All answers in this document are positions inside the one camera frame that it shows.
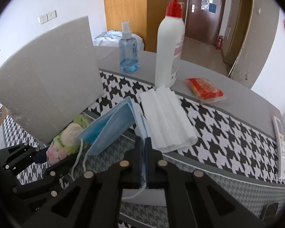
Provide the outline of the white foam box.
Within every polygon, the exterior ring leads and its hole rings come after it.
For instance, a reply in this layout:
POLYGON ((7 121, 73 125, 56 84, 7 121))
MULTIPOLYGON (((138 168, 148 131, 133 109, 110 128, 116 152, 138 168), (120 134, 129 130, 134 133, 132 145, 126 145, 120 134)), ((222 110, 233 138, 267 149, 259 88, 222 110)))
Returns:
POLYGON ((0 102, 45 144, 103 92, 88 17, 42 34, 0 67, 0 102))

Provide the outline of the white wall socket pair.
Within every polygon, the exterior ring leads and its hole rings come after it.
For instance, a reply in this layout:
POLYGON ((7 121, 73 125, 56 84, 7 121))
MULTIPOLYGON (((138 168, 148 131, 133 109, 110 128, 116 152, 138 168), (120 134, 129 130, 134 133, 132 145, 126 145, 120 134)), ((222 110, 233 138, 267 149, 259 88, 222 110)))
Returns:
POLYGON ((38 17, 38 22, 40 25, 47 23, 57 17, 56 10, 48 12, 47 14, 41 15, 38 17))

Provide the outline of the dark brown entrance door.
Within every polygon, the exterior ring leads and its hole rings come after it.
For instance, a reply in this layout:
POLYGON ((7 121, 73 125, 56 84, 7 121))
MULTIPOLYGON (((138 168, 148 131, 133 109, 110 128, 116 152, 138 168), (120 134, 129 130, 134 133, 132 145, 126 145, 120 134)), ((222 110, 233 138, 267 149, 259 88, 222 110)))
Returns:
POLYGON ((214 46, 223 19, 226 0, 188 0, 185 36, 214 46))

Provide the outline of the light blue crumpled bedsheet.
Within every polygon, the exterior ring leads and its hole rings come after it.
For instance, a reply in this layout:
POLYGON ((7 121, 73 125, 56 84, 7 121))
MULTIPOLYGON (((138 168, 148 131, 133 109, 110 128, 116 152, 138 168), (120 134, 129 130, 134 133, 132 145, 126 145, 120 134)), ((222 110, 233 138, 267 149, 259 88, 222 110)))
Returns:
MULTIPOLYGON (((132 34, 132 37, 136 39, 137 49, 143 51, 145 45, 143 39, 137 35, 132 34)), ((122 38, 122 32, 117 30, 110 30, 107 32, 102 32, 99 36, 93 39, 94 46, 109 46, 109 47, 118 47, 119 40, 122 38)))

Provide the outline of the white red pump bottle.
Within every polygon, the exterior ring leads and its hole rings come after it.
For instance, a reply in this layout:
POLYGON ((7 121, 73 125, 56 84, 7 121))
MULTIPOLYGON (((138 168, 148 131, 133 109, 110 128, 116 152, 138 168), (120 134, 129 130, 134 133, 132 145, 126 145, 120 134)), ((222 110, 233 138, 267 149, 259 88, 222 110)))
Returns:
POLYGON ((170 0, 166 14, 158 27, 155 87, 174 85, 182 54, 185 36, 183 5, 179 0, 170 0))

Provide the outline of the blue spray bottle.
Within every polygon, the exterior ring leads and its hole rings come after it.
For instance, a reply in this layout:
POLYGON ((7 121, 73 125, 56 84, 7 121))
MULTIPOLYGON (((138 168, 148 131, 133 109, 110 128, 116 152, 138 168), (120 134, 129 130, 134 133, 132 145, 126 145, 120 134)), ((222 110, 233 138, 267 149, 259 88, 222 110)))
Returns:
POLYGON ((136 38, 132 36, 129 22, 122 22, 122 38, 119 40, 119 66, 125 73, 133 73, 139 68, 136 38))

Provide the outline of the white masks stack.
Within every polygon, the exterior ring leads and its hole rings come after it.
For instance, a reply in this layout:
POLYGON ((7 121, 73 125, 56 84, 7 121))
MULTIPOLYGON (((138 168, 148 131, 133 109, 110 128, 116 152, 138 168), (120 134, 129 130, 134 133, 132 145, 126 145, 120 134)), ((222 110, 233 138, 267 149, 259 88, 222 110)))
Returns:
POLYGON ((140 94, 153 148, 162 153, 188 149, 198 137, 174 91, 161 86, 140 94))

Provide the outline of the light wooden wardrobe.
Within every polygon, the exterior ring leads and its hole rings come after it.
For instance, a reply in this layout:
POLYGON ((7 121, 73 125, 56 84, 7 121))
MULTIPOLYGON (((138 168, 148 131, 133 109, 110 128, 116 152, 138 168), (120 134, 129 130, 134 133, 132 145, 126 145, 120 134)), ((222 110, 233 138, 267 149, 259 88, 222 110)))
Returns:
MULTIPOLYGON (((132 33, 139 35, 145 51, 156 52, 158 27, 165 17, 169 0, 104 0, 107 30, 121 30, 128 21, 132 33)), ((183 7, 186 0, 179 0, 183 7)))

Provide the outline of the red snack packet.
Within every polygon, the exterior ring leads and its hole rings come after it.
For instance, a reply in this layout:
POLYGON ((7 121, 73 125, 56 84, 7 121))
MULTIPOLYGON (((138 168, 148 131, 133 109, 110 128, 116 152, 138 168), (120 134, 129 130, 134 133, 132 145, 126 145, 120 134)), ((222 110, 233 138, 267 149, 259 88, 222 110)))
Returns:
POLYGON ((226 99, 222 90, 205 78, 188 78, 185 83, 202 104, 211 104, 226 99))

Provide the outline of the side wooden door frame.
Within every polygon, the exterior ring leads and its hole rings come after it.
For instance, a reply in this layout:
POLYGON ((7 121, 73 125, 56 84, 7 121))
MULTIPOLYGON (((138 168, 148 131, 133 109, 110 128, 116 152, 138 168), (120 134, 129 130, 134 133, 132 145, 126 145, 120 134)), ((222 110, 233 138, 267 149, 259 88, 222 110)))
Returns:
POLYGON ((244 47, 251 23, 253 5, 254 0, 231 0, 222 50, 228 77, 231 75, 244 47))

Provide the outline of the red fire extinguisher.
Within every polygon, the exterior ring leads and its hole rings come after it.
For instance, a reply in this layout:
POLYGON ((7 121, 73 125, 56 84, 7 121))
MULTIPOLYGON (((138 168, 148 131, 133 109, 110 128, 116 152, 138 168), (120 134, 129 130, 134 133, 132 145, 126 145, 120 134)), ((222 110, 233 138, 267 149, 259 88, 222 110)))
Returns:
POLYGON ((220 51, 222 49, 224 36, 219 36, 215 48, 220 51))

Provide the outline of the green floral tissue pack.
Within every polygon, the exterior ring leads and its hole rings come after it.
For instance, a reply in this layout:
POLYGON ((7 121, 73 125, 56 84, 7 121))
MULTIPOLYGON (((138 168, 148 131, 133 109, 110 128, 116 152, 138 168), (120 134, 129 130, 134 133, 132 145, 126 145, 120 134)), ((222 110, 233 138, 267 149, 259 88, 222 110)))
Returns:
POLYGON ((88 127, 91 119, 85 115, 77 115, 60 134, 58 134, 47 149, 46 157, 49 166, 53 166, 69 155, 79 151, 81 142, 77 136, 88 127))

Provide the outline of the white remote control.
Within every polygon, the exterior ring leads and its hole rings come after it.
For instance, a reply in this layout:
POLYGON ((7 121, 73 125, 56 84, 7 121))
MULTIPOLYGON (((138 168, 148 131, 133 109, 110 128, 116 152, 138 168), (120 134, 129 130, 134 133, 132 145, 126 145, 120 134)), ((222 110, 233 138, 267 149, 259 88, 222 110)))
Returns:
POLYGON ((273 127, 278 148, 278 178, 285 180, 285 137, 280 119, 273 116, 273 127))

